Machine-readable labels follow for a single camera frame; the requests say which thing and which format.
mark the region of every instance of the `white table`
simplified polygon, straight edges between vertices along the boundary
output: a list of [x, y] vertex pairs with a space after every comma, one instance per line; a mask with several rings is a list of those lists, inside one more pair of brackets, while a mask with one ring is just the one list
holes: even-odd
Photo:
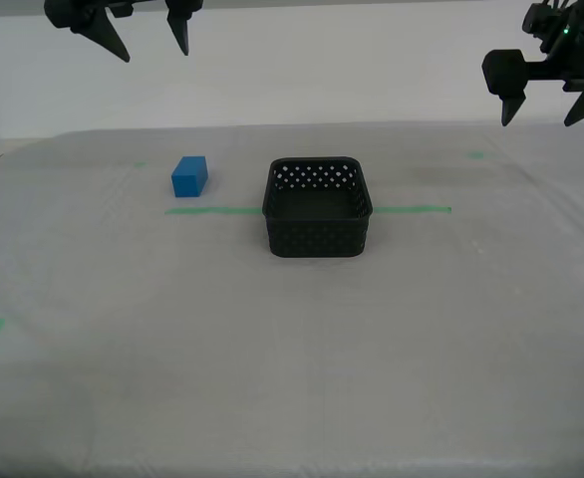
[[[199, 199], [175, 199], [205, 154]], [[269, 163], [359, 159], [356, 259]], [[0, 476], [584, 478], [584, 124], [93, 131], [0, 158]]]

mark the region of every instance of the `robotic arm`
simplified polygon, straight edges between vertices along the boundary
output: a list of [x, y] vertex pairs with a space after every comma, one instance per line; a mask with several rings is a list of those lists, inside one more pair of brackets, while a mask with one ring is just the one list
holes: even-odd
[[[106, 48], [125, 62], [131, 60], [124, 42], [109, 20], [106, 9], [115, 18], [133, 15], [136, 3], [149, 0], [46, 0], [44, 11], [57, 28], [70, 28]], [[168, 25], [185, 55], [189, 53], [188, 20], [201, 9], [203, 0], [165, 0], [168, 7]]]
[[584, 0], [571, 6], [569, 0], [534, 4], [522, 30], [542, 41], [544, 62], [525, 62], [520, 50], [495, 50], [482, 64], [489, 91], [502, 99], [502, 125], [520, 110], [528, 82], [539, 80], [563, 81], [565, 92], [581, 93], [564, 123], [584, 120]]
[[[109, 20], [133, 15], [136, 3], [151, 0], [45, 0], [44, 9], [57, 28], [69, 28], [106, 48], [125, 62], [129, 55]], [[165, 0], [168, 24], [185, 55], [188, 54], [188, 20], [201, 9], [203, 0]], [[508, 125], [526, 100], [530, 81], [559, 80], [565, 92], [581, 93], [567, 116], [571, 126], [584, 120], [584, 0], [543, 0], [531, 6], [522, 30], [542, 41], [543, 62], [526, 62], [520, 50], [494, 50], [484, 59], [482, 70], [489, 91], [502, 99], [502, 124]]]

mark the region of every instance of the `perforated basket wall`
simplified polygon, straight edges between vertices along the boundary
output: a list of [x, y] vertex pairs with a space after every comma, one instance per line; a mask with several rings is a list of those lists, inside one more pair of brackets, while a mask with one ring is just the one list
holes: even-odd
[[263, 214], [277, 256], [358, 256], [372, 211], [356, 159], [293, 157], [270, 166]]

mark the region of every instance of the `black basket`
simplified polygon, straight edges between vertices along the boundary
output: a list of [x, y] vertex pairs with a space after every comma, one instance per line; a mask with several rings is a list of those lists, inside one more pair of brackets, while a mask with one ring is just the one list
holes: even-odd
[[274, 161], [263, 214], [276, 256], [358, 256], [372, 214], [361, 164], [351, 157]]

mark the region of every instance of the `blue block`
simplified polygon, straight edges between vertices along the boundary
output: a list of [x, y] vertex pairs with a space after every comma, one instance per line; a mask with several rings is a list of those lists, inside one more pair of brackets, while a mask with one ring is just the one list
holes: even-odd
[[172, 186], [176, 197], [199, 197], [205, 181], [208, 180], [208, 168], [204, 156], [186, 156], [172, 174]]

